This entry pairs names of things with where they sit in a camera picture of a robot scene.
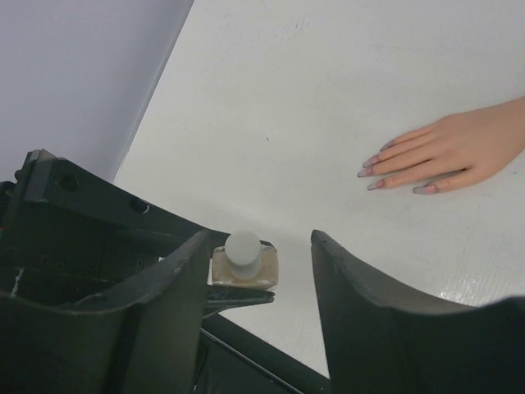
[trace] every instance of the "scratched surface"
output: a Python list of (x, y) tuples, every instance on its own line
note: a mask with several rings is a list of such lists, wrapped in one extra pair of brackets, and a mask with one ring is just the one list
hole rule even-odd
[(309, 233), (433, 295), (525, 292), (525, 157), (449, 195), (367, 192), (391, 137), (525, 94), (522, 0), (196, 0), (117, 184), (280, 253), (273, 305), (225, 315), (326, 373)]

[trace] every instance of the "white bottle cap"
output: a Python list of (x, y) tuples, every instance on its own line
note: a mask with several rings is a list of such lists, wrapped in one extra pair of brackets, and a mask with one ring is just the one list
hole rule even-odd
[(231, 234), (224, 251), (230, 260), (231, 273), (239, 279), (256, 277), (263, 265), (261, 241), (250, 231)]

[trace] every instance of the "painted fingernail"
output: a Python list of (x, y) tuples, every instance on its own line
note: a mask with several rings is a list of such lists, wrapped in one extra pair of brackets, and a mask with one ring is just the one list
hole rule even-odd
[(363, 168), (373, 166), (373, 165), (376, 164), (378, 161), (379, 161), (379, 158), (377, 157), (377, 155), (376, 155), (376, 156), (372, 156), (372, 157), (369, 158), (366, 162), (363, 163)]
[(394, 141), (391, 141), (391, 142), (388, 142), (386, 144), (384, 144), (381, 149), (379, 149), (380, 152), (382, 152), (383, 150), (386, 150), (388, 149), (390, 146), (394, 145)]
[(377, 182), (372, 183), (371, 185), (368, 185), (367, 189), (375, 190), (375, 189), (381, 189), (383, 187), (385, 187), (385, 181), (381, 179), (380, 181), (377, 181)]
[(413, 192), (416, 195), (434, 195), (435, 193), (439, 193), (439, 189), (436, 185), (426, 185), (426, 186), (418, 186), (413, 188)]
[(360, 172), (358, 172), (358, 178), (363, 178), (365, 176), (371, 176), (373, 174), (374, 170), (372, 167), (366, 167)]

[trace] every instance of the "bottle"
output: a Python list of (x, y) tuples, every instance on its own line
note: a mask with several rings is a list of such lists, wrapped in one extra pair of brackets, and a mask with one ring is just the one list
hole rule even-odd
[(263, 245), (250, 231), (231, 234), (212, 256), (212, 284), (270, 290), (279, 280), (279, 260), (273, 246)]

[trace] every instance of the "mannequin hand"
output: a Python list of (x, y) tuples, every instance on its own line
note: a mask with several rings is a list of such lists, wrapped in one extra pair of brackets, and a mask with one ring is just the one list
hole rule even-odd
[(401, 186), (458, 172), (413, 191), (420, 195), (456, 190), (495, 175), (525, 149), (525, 97), (494, 107), (444, 117), (410, 131), (363, 164), (358, 174), (397, 172), (368, 189)]

